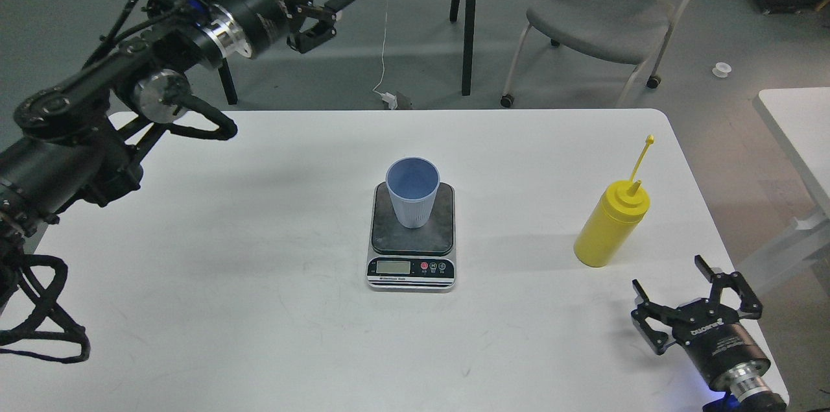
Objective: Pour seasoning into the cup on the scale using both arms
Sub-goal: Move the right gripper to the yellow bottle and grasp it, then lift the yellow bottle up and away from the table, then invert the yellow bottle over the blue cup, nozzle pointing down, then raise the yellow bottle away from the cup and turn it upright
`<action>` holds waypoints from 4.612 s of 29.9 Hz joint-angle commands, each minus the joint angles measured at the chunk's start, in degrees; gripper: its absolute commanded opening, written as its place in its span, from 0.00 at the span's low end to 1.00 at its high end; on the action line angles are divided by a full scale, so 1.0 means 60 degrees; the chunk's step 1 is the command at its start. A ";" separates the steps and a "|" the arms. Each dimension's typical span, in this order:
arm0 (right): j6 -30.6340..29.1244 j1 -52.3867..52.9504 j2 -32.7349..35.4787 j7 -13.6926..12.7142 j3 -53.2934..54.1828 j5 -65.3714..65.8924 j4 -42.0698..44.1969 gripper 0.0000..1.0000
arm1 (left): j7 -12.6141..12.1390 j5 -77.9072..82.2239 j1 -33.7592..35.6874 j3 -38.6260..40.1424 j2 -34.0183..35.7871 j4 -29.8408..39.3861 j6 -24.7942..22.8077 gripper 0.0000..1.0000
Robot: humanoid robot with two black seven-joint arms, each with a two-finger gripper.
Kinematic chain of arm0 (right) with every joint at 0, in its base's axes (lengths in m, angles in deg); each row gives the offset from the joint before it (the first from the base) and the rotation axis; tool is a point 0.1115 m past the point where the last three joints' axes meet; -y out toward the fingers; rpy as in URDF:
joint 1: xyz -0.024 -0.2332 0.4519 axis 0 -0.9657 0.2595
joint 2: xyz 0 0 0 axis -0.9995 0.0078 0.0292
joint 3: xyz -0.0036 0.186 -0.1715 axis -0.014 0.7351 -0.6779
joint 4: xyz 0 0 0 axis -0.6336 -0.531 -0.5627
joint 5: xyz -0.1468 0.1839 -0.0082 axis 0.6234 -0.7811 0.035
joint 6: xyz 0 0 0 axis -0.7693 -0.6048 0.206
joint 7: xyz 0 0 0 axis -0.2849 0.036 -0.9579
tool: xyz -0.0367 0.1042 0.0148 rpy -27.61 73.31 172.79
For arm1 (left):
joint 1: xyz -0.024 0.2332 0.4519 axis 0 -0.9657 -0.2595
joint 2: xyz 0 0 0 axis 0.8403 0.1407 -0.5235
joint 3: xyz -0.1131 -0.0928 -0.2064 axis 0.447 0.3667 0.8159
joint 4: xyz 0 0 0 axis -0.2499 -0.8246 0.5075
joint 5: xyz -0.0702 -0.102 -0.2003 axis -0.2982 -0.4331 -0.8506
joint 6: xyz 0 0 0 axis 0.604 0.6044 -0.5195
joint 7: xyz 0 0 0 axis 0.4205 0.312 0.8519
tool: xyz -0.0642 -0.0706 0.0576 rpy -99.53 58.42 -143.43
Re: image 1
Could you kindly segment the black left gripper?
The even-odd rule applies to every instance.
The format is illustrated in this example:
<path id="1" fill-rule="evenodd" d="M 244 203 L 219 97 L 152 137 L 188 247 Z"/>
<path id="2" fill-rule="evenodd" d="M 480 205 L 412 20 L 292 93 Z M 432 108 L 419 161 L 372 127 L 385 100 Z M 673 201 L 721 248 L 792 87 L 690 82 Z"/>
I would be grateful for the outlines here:
<path id="1" fill-rule="evenodd" d="M 287 38 L 308 53 L 333 39 L 343 10 L 355 0 L 207 0 L 207 60 L 222 62 L 234 53 L 255 59 Z"/>

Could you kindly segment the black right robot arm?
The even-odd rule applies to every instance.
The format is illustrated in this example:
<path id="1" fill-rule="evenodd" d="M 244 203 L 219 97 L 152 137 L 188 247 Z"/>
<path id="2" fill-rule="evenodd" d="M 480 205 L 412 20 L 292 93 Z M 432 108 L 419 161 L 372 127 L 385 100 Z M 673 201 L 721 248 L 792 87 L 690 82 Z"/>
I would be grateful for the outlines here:
<path id="1" fill-rule="evenodd" d="M 771 360 L 741 324 L 761 317 L 759 297 L 738 271 L 717 273 L 700 255 L 694 264 L 711 285 L 708 297 L 670 308 L 650 300 L 633 280 L 632 323 L 656 355 L 682 347 L 709 389 L 724 393 L 704 411 L 785 411 L 785 400 L 764 380 Z"/>

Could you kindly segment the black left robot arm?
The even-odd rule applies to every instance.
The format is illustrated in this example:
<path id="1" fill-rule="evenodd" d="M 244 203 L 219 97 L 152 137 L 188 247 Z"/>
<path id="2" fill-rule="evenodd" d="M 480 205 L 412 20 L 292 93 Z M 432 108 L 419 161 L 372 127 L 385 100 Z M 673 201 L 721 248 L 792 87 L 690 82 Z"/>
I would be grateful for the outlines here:
<path id="1" fill-rule="evenodd" d="M 2 353 L 19 341 L 62 341 L 77 355 L 19 356 L 63 364 L 86 361 L 85 327 L 58 303 L 65 261 L 29 254 L 27 238 L 59 222 L 76 201 L 106 207 L 138 190 L 141 161 L 166 133 L 226 141 L 238 131 L 218 108 L 193 95 L 186 72 L 219 68 L 230 55 L 258 57 L 282 37 L 299 53 L 328 42 L 355 0 L 128 0 L 82 69 L 31 95 L 14 112 L 23 132 L 2 153 L 2 305 L 22 291 L 32 312 L 4 329 Z"/>

